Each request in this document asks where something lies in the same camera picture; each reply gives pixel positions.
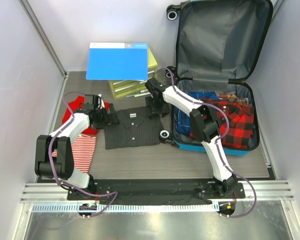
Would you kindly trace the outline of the red white striped garment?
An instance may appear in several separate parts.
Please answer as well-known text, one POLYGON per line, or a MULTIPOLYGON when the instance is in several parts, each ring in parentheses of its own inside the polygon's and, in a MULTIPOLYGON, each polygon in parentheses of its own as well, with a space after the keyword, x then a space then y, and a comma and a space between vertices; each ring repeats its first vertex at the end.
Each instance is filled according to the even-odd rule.
POLYGON ((88 173, 96 149, 95 135, 80 134, 71 145, 74 166, 83 173, 88 173))

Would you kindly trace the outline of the brown plaid shirt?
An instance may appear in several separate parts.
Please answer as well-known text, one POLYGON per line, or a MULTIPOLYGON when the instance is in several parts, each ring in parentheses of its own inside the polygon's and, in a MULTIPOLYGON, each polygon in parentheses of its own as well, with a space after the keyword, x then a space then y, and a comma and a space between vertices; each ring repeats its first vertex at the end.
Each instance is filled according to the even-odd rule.
POLYGON ((228 101, 228 102, 231 102, 231 103, 239 103, 242 106, 248 106, 249 105, 249 99, 247 97, 239 98, 234 93, 227 93, 227 94, 217 93, 216 95, 220 100, 225 100, 225 101, 228 101))

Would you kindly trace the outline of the yellow-green drawer organizer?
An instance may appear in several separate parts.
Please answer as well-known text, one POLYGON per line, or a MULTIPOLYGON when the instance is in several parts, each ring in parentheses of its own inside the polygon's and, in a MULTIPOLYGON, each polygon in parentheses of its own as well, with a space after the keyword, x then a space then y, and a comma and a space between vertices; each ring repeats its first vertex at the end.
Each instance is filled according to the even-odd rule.
MULTIPOLYGON (((150 79, 158 68, 158 63, 148 48, 148 78, 150 79)), ((138 95, 144 93, 146 90, 145 80, 109 80, 109 86, 113 98, 119 99, 130 95, 138 95)))

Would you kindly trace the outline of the aluminium corner post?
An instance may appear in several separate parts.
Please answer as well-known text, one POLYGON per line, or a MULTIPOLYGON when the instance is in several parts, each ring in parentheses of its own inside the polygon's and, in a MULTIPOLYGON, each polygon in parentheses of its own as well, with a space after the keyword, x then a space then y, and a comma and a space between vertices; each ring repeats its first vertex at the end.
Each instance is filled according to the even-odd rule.
POLYGON ((21 7, 23 8, 25 14, 29 18, 32 26, 34 27, 36 33, 38 34, 39 38, 41 39, 44 47, 46 48, 48 54, 50 55, 52 61, 54 62, 55 66, 57 67, 58 71, 60 72, 61 76, 65 79, 67 77, 67 71, 63 67, 56 51, 54 50, 47 34, 45 33, 44 28, 42 27, 38 17, 36 16, 31 4, 28 0, 18 0, 21 7))

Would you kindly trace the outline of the blue white flat box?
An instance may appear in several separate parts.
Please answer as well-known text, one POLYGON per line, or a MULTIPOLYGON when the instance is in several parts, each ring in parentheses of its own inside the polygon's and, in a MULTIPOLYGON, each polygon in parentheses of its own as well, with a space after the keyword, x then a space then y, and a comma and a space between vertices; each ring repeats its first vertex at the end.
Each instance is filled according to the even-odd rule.
POLYGON ((144 42, 91 42, 86 79, 145 81, 148 79, 148 44, 144 42))

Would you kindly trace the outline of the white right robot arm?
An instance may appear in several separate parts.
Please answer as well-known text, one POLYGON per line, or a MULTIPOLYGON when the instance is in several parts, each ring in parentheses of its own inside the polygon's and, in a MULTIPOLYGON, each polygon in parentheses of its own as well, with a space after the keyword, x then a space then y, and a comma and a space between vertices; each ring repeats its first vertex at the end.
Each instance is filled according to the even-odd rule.
POLYGON ((163 114, 163 106, 170 104, 184 112, 190 119, 190 131, 204 147, 212 165, 216 194, 227 198, 234 192, 237 177, 230 167, 222 147, 218 107, 190 97, 173 85, 160 83, 155 77, 146 81, 145 87, 151 93, 147 99, 148 109, 163 114))

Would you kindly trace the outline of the blue plaid shirt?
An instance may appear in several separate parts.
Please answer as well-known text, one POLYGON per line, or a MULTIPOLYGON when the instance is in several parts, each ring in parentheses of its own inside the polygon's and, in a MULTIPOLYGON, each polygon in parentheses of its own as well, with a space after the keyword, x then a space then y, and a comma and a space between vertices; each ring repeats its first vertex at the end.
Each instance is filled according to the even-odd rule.
MULTIPOLYGON (((187 94, 190 97, 192 97, 196 100, 202 100, 203 102, 205 101, 205 99, 208 99, 208 100, 218 100, 219 99, 217 94, 214 91, 202 91, 202 92, 191 91, 191 92, 188 92, 187 94)), ((174 120, 175 120, 175 124, 176 124, 176 130, 185 136, 190 136, 190 134, 191 134, 190 117, 176 107, 174 120)))

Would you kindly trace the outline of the blue open suitcase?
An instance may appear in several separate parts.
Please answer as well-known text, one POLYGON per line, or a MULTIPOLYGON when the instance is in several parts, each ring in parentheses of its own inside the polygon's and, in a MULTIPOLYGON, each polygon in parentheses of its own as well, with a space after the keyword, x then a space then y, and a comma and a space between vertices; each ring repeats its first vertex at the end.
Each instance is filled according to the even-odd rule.
MULTIPOLYGON (((178 20, 176 86, 188 92, 236 94, 254 107, 253 134, 247 149, 224 147, 232 156, 245 156, 260 143, 255 99, 247 79, 254 71, 273 15, 269 0, 187 0, 166 8, 170 21, 178 20)), ((220 116, 221 133, 229 131, 220 116)))

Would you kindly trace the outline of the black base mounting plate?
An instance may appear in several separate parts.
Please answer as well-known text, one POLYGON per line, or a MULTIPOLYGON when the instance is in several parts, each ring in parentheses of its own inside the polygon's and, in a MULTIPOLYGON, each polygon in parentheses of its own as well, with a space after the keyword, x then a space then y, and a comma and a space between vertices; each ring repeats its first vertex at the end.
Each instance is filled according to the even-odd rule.
POLYGON ((218 183, 215 179, 100 179, 88 184, 92 194, 105 195, 118 192, 119 204, 132 204, 133 201, 144 205, 146 201, 167 202, 178 197, 184 201, 193 199, 244 199, 246 197, 242 183, 230 186, 218 183))

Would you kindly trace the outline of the dark pinstriped shirt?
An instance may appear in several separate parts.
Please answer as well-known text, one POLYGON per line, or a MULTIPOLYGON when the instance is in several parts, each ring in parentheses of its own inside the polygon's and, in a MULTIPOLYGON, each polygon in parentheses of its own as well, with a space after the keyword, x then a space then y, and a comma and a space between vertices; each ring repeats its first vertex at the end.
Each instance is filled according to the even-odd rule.
POLYGON ((158 115, 148 116, 147 108, 136 107, 116 112, 117 124, 104 128, 105 149, 153 146, 160 143, 163 125, 158 115))

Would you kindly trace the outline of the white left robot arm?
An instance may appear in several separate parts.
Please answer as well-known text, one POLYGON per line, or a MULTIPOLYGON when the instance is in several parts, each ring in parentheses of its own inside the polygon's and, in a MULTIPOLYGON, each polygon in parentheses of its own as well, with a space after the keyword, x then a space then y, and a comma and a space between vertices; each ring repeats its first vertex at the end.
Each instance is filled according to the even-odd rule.
POLYGON ((54 179, 69 193, 78 191, 85 200, 97 197, 94 178, 75 167, 73 143, 89 127, 103 129, 117 124, 114 105, 106 107, 101 95, 86 94, 82 107, 70 111, 69 119, 57 130, 36 140, 34 172, 38 177, 54 179))

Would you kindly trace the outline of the red black checked shirt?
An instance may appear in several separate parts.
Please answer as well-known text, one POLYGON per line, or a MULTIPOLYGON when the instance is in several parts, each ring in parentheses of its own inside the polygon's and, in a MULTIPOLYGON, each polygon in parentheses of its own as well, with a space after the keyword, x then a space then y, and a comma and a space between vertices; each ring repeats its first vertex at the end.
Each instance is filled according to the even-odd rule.
POLYGON ((247 149, 253 135, 255 108, 243 103, 240 99, 230 101, 220 99, 209 92, 190 92, 189 95, 197 100, 212 104, 223 110, 229 121, 227 135, 222 138, 224 147, 247 149))

